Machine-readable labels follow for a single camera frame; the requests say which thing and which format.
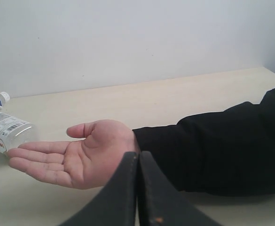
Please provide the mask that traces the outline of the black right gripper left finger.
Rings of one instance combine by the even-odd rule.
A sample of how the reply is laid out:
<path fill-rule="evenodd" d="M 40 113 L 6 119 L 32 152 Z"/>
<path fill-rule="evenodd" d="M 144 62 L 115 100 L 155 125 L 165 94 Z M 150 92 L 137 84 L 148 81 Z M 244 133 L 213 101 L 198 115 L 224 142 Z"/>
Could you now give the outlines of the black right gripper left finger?
<path fill-rule="evenodd" d="M 83 209 L 61 225 L 135 225 L 137 163 L 136 153 L 125 153 L 108 183 Z"/>

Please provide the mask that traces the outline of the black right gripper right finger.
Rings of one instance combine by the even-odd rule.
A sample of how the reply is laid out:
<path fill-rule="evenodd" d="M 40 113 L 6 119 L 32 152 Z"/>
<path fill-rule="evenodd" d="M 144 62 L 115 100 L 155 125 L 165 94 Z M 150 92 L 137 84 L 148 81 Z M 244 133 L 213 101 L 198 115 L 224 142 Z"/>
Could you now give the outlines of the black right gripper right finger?
<path fill-rule="evenodd" d="M 219 226 L 177 191 L 150 152 L 139 155 L 138 214 L 141 226 Z"/>

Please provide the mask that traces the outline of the black sleeved forearm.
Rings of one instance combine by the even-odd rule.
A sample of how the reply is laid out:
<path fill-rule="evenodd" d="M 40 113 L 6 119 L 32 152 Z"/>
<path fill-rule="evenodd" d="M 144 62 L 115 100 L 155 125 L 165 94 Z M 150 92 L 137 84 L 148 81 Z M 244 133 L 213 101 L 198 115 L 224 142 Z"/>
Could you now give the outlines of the black sleeved forearm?
<path fill-rule="evenodd" d="M 275 194 L 275 88 L 259 104 L 244 102 L 134 134 L 180 191 Z"/>

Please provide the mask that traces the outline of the person's open hand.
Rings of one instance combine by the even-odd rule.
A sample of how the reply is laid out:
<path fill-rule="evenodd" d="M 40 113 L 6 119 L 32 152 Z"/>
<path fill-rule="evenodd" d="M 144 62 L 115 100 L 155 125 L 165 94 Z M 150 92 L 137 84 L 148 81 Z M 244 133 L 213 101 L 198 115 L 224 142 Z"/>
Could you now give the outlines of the person's open hand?
<path fill-rule="evenodd" d="M 104 186 L 124 153 L 139 153 L 134 132 L 114 120 L 99 120 L 67 129 L 74 141 L 30 142 L 10 149 L 10 167 L 49 184 L 90 189 Z"/>

